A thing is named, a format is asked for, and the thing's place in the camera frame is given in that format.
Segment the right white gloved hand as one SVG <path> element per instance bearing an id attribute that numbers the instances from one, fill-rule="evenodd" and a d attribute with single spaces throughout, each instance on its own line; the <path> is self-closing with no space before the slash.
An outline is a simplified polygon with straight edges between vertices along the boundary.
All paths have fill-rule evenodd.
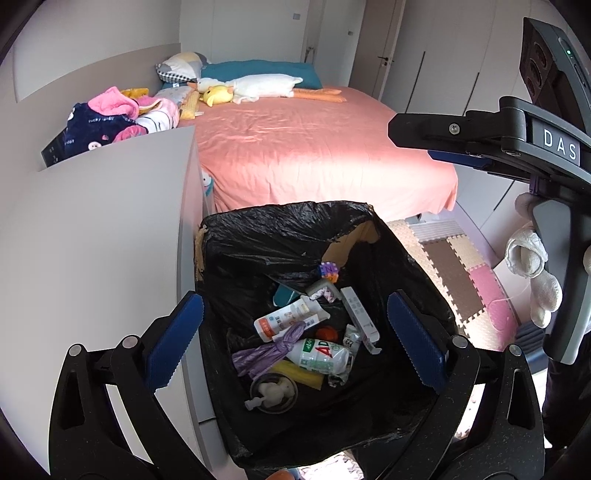
<path id="1" fill-rule="evenodd" d="M 533 208 L 539 203 L 540 199 L 531 193 L 515 199 L 515 210 L 528 223 L 507 241 L 505 263 L 514 275 L 529 280 L 530 318 L 538 328 L 545 329 L 561 306 L 563 291 L 558 279 L 546 270 L 549 255 L 534 228 Z"/>

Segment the left bare hand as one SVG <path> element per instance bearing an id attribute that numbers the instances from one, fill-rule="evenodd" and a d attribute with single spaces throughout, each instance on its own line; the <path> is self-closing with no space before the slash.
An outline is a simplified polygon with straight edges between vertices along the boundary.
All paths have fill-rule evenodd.
<path id="1" fill-rule="evenodd" d="M 266 480 L 294 480 L 294 474 L 287 469 L 280 469 L 279 471 L 273 472 Z"/>

